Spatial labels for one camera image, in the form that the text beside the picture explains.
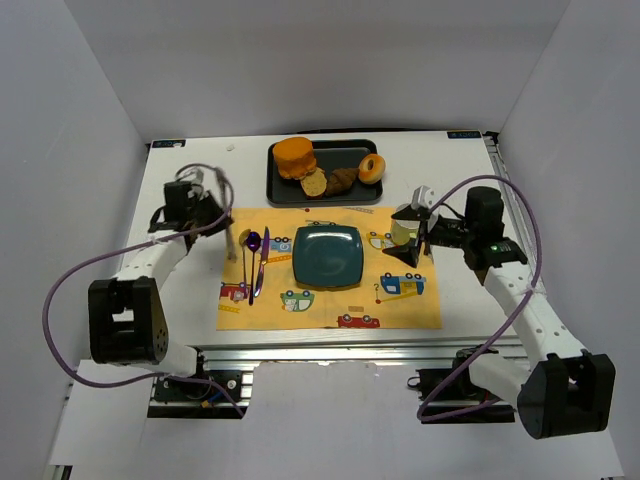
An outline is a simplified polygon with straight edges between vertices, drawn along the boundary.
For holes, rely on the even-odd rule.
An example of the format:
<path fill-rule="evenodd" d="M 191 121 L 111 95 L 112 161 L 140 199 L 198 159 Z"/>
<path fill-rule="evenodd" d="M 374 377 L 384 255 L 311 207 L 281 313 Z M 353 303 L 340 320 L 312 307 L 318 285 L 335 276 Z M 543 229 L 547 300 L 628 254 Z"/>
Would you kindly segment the pale green mug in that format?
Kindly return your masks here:
<path fill-rule="evenodd" d="M 419 229 L 419 221 L 393 219 L 390 230 L 391 240 L 396 246 L 406 245 L 417 238 Z"/>

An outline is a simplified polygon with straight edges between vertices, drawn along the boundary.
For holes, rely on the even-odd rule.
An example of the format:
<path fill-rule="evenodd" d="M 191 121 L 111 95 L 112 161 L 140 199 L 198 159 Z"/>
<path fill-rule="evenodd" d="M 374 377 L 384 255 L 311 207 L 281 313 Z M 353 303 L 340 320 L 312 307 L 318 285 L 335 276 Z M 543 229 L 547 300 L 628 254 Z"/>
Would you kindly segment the metal tongs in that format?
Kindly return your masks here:
<path fill-rule="evenodd" d="M 227 213 L 225 217 L 225 230 L 224 230 L 225 243 L 226 243 L 226 257 L 228 260 L 236 261 L 237 254 L 236 254 L 235 243 L 234 243 L 232 231 L 231 231 L 231 225 L 233 224 L 233 220 L 231 218 L 231 204 L 229 202 L 229 198 L 227 194 L 227 187 L 229 182 L 228 182 L 228 179 L 226 178 L 224 171 L 220 167 L 215 167 L 214 170 L 215 170 L 216 181 L 218 183 L 218 187 L 220 190 L 221 208 L 223 209 L 224 212 Z"/>

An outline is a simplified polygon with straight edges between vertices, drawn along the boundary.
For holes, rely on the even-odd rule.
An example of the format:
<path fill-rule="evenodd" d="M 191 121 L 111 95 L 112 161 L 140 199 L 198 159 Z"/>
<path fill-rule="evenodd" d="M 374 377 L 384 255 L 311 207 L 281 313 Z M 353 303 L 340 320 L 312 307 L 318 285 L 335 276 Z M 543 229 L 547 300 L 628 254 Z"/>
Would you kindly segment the brown croissant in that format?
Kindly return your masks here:
<path fill-rule="evenodd" d="M 358 176 L 358 168 L 334 169 L 327 181 L 325 195 L 327 197 L 333 197 L 347 192 L 358 179 Z"/>

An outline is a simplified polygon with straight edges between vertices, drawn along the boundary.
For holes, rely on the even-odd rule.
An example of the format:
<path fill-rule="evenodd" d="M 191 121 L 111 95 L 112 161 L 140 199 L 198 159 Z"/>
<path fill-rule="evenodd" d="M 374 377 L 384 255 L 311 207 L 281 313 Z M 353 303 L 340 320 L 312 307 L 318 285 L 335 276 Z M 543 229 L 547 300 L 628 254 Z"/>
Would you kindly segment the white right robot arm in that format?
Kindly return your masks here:
<path fill-rule="evenodd" d="M 593 354 L 566 328 L 546 296 L 539 275 L 519 245 L 504 233 L 504 202 L 498 189 L 468 190 L 464 213 L 444 218 L 434 192 L 422 186 L 392 216 L 415 222 L 403 245 L 385 249 L 409 266 L 433 246 L 459 249 L 467 267 L 496 300 L 505 325 L 517 334 L 529 365 L 502 357 L 490 337 L 457 352 L 447 377 L 430 384 L 417 417 L 435 423 L 475 413 L 503 401 L 534 439 L 600 432 L 607 428 L 616 370 L 605 354 Z"/>

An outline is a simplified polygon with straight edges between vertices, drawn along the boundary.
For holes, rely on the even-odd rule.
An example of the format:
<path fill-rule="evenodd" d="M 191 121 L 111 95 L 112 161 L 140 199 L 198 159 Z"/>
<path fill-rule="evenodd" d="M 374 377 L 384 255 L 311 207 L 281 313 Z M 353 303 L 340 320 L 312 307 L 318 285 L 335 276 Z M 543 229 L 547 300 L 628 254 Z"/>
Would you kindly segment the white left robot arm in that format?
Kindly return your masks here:
<path fill-rule="evenodd" d="M 189 378 L 201 369 L 199 353 L 171 338 L 160 291 L 199 238 L 225 230 L 232 220 L 212 193 L 195 181 L 167 182 L 164 199 L 152 215 L 148 234 L 171 238 L 151 242 L 115 277 L 89 286 L 90 351 L 98 364 Z"/>

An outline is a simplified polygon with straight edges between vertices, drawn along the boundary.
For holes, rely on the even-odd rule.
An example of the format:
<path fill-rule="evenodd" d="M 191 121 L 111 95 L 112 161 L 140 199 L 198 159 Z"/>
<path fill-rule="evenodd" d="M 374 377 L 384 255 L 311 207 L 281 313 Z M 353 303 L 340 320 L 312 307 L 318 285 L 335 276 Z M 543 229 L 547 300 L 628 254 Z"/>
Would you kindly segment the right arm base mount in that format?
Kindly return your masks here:
<path fill-rule="evenodd" d="M 449 368 L 423 368 L 409 377 L 406 386 L 421 402 L 445 378 L 477 350 L 459 350 Z M 514 409 L 486 389 L 471 383 L 467 370 L 447 384 L 419 415 L 422 424 L 506 424 L 515 422 Z"/>

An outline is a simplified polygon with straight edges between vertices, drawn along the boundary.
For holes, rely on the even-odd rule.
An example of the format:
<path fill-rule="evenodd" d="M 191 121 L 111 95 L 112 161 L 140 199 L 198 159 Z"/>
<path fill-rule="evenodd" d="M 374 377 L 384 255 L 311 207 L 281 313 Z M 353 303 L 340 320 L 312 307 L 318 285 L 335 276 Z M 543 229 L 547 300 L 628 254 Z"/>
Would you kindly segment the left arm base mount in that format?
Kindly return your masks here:
<path fill-rule="evenodd" d="M 239 420 L 246 413 L 252 388 L 252 371 L 199 354 L 195 379 L 161 377 L 152 386 L 147 417 L 150 419 Z"/>

